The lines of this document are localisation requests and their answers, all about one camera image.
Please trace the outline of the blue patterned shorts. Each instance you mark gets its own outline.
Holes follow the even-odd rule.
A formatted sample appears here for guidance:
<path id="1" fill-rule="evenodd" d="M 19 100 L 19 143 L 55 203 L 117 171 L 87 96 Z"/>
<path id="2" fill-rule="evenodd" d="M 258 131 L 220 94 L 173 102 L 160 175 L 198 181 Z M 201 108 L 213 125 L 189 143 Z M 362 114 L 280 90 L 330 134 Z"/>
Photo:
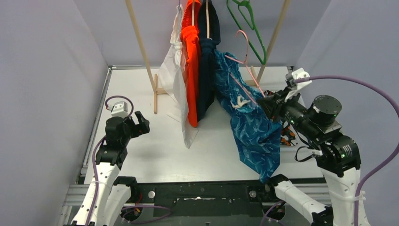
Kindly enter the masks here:
<path id="1" fill-rule="evenodd" d="M 256 101 L 263 97 L 241 77 L 236 57 L 214 51 L 215 96 L 230 116 L 239 159 L 266 182 L 280 165 L 282 123 L 271 122 Z"/>

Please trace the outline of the camouflage orange grey shorts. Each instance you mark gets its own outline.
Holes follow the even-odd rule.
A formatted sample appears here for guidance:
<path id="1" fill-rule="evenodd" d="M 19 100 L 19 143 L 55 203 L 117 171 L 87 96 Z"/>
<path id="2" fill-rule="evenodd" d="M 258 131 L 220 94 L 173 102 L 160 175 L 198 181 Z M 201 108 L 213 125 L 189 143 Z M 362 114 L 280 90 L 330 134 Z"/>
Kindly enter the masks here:
<path id="1" fill-rule="evenodd" d="M 296 146 L 298 142 L 295 133 L 291 130 L 291 124 L 282 118 L 280 121 L 282 123 L 280 144 L 282 146 Z"/>

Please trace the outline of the clear plastic basket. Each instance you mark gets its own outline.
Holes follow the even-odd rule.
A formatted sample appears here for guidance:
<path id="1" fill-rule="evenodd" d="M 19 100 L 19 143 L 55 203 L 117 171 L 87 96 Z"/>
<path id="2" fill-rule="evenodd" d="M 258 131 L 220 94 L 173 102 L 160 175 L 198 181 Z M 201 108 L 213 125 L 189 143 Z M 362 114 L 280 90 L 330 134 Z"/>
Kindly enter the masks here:
<path id="1" fill-rule="evenodd" d="M 299 144 L 299 136 L 294 133 L 294 129 L 289 122 L 285 120 L 273 122 L 269 119 L 267 113 L 265 114 L 269 121 L 267 136 L 270 142 L 276 145 L 279 140 L 281 146 L 295 146 Z"/>

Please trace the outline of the pink hanger of blue shorts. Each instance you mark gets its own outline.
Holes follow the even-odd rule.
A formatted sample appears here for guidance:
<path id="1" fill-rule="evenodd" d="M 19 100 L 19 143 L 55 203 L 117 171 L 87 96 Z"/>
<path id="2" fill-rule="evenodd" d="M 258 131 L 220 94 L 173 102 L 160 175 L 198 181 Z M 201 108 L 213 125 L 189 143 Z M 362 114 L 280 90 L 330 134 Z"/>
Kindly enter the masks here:
<path id="1" fill-rule="evenodd" d="M 246 40 L 246 52 L 245 52 L 244 60 L 240 61 L 238 59 L 235 59 L 235 58 L 229 56 L 228 54 L 225 54 L 225 57 L 230 59 L 230 60 L 232 60 L 232 61 L 234 61 L 234 62 L 236 62 L 236 63 L 244 65 L 245 68 L 247 69 L 249 75 L 251 76 L 252 83 L 254 84 L 254 86 L 258 88 L 258 90 L 261 93 L 262 97 L 266 97 L 266 95 L 264 94 L 264 91 L 261 89 L 261 87 L 259 85 L 259 82 L 257 81 L 257 78 L 255 77 L 255 69 L 254 69 L 254 67 L 253 66 L 248 66 L 247 60 L 248 60 L 248 53 L 249 53 L 249 48 L 250 48 L 249 38 L 248 38 L 247 34 L 243 30 L 238 30 L 236 32 L 236 34 L 235 34 L 235 37 L 237 37 L 240 33 L 243 35 L 243 37 Z"/>

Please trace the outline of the green hanger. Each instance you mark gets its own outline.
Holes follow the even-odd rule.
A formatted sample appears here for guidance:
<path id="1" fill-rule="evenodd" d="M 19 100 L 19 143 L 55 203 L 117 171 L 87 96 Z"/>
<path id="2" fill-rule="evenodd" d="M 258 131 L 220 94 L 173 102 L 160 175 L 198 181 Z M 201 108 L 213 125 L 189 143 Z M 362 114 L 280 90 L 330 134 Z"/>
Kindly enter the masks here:
<path id="1" fill-rule="evenodd" d="M 244 30 L 244 25 L 240 22 L 242 20 L 248 29 L 255 35 L 255 42 L 259 44 L 259 47 L 257 48 L 251 39 L 248 39 L 248 43 L 260 64 L 265 65 L 267 60 L 267 50 L 255 23 L 255 14 L 252 4 L 249 0 L 227 0 L 226 6 L 236 26 L 240 30 Z"/>

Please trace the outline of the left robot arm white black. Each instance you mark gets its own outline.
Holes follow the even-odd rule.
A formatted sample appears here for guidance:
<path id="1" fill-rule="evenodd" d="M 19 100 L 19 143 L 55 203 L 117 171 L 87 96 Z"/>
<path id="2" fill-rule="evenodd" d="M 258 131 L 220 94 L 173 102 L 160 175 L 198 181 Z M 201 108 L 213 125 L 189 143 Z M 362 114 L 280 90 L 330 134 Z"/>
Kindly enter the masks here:
<path id="1" fill-rule="evenodd" d="M 150 132 L 150 123 L 140 111 L 131 116 L 113 116 L 106 121 L 105 135 L 92 156 L 93 177 L 71 226 L 112 226 L 128 201 L 135 202 L 139 187 L 135 177 L 121 176 L 130 140 Z"/>

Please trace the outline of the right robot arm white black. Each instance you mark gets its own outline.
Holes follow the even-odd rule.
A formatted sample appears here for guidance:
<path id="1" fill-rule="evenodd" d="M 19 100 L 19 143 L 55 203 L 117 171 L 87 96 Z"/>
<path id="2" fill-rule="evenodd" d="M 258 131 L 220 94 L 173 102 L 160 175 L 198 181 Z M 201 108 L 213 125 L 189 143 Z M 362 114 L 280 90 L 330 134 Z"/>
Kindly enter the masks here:
<path id="1" fill-rule="evenodd" d="M 272 122 L 287 121 L 306 138 L 310 158 L 316 160 L 326 180 L 331 205 L 311 198 L 281 174 L 267 181 L 265 196 L 271 201 L 286 202 L 313 226 L 369 225 L 363 196 L 356 194 L 360 181 L 359 148 L 341 132 L 336 121 L 341 103 L 332 96 L 320 95 L 306 108 L 299 103 L 299 96 L 288 98 L 288 93 L 288 89 L 280 90 L 257 103 Z"/>

